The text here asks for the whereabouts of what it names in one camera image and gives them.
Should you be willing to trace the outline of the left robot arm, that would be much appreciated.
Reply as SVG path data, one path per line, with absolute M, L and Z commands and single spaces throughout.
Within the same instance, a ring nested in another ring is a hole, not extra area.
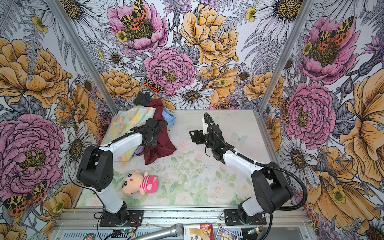
M 167 125 L 164 120 L 148 119 L 143 126 L 134 127 L 105 145 L 85 149 L 77 179 L 102 202 L 103 214 L 108 223 L 122 226 L 129 219 L 127 205 L 112 184 L 114 161 L 134 147 L 155 146 L 158 143 L 157 136 Z

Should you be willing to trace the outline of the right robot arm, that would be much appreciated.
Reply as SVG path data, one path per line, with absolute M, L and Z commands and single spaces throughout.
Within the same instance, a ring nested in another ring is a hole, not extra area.
M 192 142 L 205 145 L 217 161 L 234 167 L 251 178 L 255 196 L 243 201 L 238 206 L 238 216 L 247 223 L 258 214 L 272 214 L 275 211 L 289 211 L 283 205 L 293 197 L 283 169 L 273 162 L 262 164 L 246 157 L 225 142 L 220 126 L 205 113 L 202 119 L 203 129 L 190 131 Z

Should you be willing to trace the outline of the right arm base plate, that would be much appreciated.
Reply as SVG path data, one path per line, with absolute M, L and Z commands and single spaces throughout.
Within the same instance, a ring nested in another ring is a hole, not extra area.
M 263 214 L 259 213 L 250 217 L 239 209 L 225 209 L 224 221 L 227 226 L 264 226 L 267 224 Z

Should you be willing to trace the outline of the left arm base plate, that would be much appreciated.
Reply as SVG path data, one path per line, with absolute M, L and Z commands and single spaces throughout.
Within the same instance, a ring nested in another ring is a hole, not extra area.
M 100 221 L 101 227 L 140 227 L 144 218 L 143 210 L 127 210 L 112 214 L 107 211 L 103 212 Z

